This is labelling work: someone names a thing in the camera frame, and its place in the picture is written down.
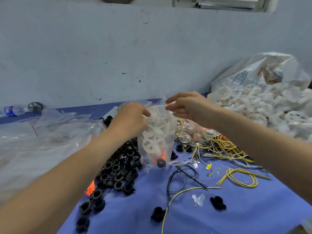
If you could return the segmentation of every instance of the blue label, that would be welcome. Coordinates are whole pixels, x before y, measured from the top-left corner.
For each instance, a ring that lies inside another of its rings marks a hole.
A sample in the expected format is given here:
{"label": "blue label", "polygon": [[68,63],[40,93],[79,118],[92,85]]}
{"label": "blue label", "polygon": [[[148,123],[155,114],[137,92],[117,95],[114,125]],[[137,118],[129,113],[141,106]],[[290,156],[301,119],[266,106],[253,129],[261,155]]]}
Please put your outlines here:
{"label": "blue label", "polygon": [[4,113],[7,117],[16,117],[16,115],[13,113],[13,106],[4,107]]}

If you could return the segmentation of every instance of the right hand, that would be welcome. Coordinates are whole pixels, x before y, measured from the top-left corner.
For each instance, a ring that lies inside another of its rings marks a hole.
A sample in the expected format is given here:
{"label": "right hand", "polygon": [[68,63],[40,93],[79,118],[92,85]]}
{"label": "right hand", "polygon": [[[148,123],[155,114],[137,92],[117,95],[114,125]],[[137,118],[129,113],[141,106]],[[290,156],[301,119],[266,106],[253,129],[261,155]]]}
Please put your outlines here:
{"label": "right hand", "polygon": [[174,116],[189,119],[202,127],[215,129],[215,120],[220,106],[208,101],[198,92],[181,92],[166,100],[166,110],[174,112]]}

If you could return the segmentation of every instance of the workbench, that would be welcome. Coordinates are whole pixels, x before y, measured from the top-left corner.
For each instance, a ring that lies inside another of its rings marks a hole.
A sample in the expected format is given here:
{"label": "workbench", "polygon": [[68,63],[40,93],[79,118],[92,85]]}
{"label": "workbench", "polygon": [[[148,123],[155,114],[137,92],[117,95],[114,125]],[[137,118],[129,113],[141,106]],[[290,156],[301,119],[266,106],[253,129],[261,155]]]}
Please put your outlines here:
{"label": "workbench", "polygon": [[[64,112],[77,112],[78,114],[92,114],[91,119],[99,119],[114,106],[121,103],[62,108]],[[26,118],[21,115],[15,118],[2,118],[0,123],[7,123]],[[178,160],[188,159],[189,154],[178,153]],[[206,164],[198,165],[198,180],[209,187],[215,187],[216,183],[225,175],[229,168],[238,168],[229,161],[212,159],[214,174],[208,177],[209,171]],[[123,192],[113,190],[104,192],[106,206],[96,215],[90,215],[90,227],[88,234],[99,233],[148,233],[161,234],[162,223],[151,220],[154,208],[167,207],[166,187],[170,174],[175,167],[166,169],[151,169],[147,174],[143,169],[135,180],[135,192],[125,196]],[[250,170],[266,175],[259,170]],[[246,174],[235,173],[240,181],[251,183],[251,178]],[[312,217],[312,207],[303,199],[283,185],[272,174],[271,180],[258,178],[258,186],[248,189],[232,183],[226,179],[221,189],[190,190],[178,195],[171,203],[167,213],[164,234],[172,233],[285,233],[298,225],[302,220]],[[180,174],[174,176],[170,189],[178,190],[182,187],[184,178]],[[197,187],[198,184],[188,178],[185,189]],[[203,207],[196,206],[192,195],[197,197],[205,195]],[[220,196],[227,206],[226,211],[217,211],[210,203],[210,197]],[[83,196],[67,218],[58,234],[73,234],[75,224],[80,214],[79,205],[88,200]]]}

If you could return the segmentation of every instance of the white wall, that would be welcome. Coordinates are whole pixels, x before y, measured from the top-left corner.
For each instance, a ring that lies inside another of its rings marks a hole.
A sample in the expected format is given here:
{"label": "white wall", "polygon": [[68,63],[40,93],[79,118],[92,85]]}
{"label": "white wall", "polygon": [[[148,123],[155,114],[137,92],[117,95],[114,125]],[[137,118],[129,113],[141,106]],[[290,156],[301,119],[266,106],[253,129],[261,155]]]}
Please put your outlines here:
{"label": "white wall", "polygon": [[203,93],[225,68],[267,51],[295,55],[312,74],[311,6],[312,0],[280,0],[275,14],[266,14],[6,0],[0,105],[68,107]]}

